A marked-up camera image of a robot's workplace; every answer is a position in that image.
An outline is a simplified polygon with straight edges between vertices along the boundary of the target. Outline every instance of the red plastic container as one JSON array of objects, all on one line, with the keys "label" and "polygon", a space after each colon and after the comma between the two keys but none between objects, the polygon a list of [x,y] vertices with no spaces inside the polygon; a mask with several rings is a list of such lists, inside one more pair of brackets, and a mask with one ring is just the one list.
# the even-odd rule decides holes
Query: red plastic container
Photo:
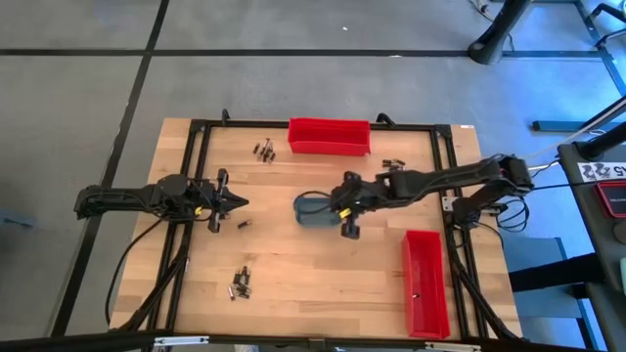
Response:
[{"label": "red plastic container", "polygon": [[406,325],[409,336],[450,335],[441,239],[433,231],[407,231],[402,242]]},{"label": "red plastic container", "polygon": [[292,117],[288,140],[294,153],[362,156],[370,152],[370,122]]}]

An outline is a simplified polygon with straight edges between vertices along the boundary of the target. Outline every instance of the concrete floor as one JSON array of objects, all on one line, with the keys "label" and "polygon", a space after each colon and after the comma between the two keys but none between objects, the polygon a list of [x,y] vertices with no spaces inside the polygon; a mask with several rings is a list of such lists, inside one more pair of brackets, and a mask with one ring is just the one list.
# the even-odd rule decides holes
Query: concrete floor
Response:
[{"label": "concrete floor", "polygon": [[[157,8],[158,0],[5,0],[0,48],[143,49]],[[180,0],[157,47],[465,50],[488,24],[466,0]],[[597,24],[601,32],[623,27],[606,15]],[[564,4],[533,5],[513,36],[518,50],[593,45]],[[622,74],[624,44],[608,46]],[[75,196],[103,172],[139,62],[0,57],[0,208],[37,220],[31,230],[0,226],[0,339],[46,333],[82,227]],[[564,137],[533,133],[531,121],[585,120],[618,97],[600,60],[153,58],[114,184],[145,184],[165,117],[217,118],[227,108],[246,119],[372,119],[385,111],[397,122],[472,124],[483,154],[525,155]],[[557,167],[537,178],[563,181]],[[505,236],[561,237],[568,256],[593,250],[568,189],[531,194],[528,203],[526,231]],[[105,217],[70,333],[106,329],[105,292],[134,220]],[[581,343],[567,328],[537,330],[543,341]]]}]

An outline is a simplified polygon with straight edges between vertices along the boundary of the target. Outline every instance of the wooden tabletop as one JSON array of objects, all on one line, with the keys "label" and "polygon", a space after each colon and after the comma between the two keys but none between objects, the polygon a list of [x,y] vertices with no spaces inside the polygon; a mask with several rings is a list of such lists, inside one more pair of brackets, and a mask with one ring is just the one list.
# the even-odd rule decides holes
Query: wooden tabletop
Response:
[{"label": "wooden tabletop", "polygon": [[[148,183],[180,171],[190,122],[180,118],[164,121]],[[473,127],[452,126],[452,130],[458,163],[478,161]],[[254,145],[265,138],[273,141],[277,154],[272,164],[257,161],[252,154]],[[362,157],[292,154],[287,129],[212,128],[204,177],[214,178],[219,168],[226,168],[229,189],[249,199],[249,205],[222,221],[219,234],[212,234],[205,223],[194,226],[176,331],[407,338],[400,243],[409,229],[438,231],[445,243],[438,195],[404,208],[360,216],[358,241],[341,237],[339,227],[302,228],[292,208],[295,197],[305,191],[329,193],[342,182],[346,170],[373,180],[383,172],[384,158],[402,159],[407,169],[433,170],[425,132],[372,131],[371,144],[372,153]],[[190,175],[196,167],[195,153]],[[475,189],[464,190],[465,195]],[[245,220],[252,225],[239,230],[237,224]],[[134,236],[154,221],[154,216],[140,214]],[[495,226],[488,216],[482,221]],[[124,323],[153,288],[166,227],[160,224],[128,255],[112,327]],[[471,238],[483,295],[507,327],[521,335],[500,240],[482,228],[472,230]],[[441,250],[450,338],[459,338],[447,253],[444,246]],[[244,265],[251,270],[250,300],[231,301],[227,286],[236,269]],[[166,292],[161,312],[167,311],[168,301]],[[465,302],[470,331],[477,335],[467,293]],[[159,315],[158,327],[164,326],[164,315]]]}]

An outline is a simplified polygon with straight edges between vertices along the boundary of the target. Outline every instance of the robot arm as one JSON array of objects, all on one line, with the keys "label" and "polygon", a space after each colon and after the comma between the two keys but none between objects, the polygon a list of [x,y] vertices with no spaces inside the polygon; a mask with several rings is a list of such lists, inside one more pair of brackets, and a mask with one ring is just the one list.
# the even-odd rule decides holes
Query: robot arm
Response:
[{"label": "robot arm", "polygon": [[219,220],[226,213],[248,204],[247,199],[230,193],[228,172],[217,173],[217,187],[208,180],[185,175],[169,175],[141,189],[112,189],[89,186],[80,191],[74,206],[78,219],[101,215],[110,210],[144,211],[168,221],[198,221],[197,210],[206,208],[211,232],[219,232]]},{"label": "robot arm", "polygon": [[433,192],[473,185],[484,187],[468,198],[454,201],[455,224],[477,221],[484,207],[504,196],[524,196],[534,187],[524,160],[501,154],[441,171],[385,172],[376,175],[374,182],[363,181],[358,174],[346,171],[343,183],[331,193],[331,210],[346,220],[341,235],[358,239],[355,220],[362,213],[408,206]]}]

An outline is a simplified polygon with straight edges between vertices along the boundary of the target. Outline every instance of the red bin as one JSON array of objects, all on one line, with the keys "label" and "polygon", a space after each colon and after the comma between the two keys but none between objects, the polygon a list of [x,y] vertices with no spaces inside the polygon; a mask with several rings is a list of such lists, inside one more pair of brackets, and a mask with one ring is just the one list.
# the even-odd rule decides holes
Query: red bin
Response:
[{"label": "red bin", "polygon": [[370,122],[292,117],[288,140],[294,153],[363,156],[370,152]]},{"label": "red bin", "polygon": [[450,323],[439,233],[407,231],[402,242],[402,266],[409,336],[448,337]]}]

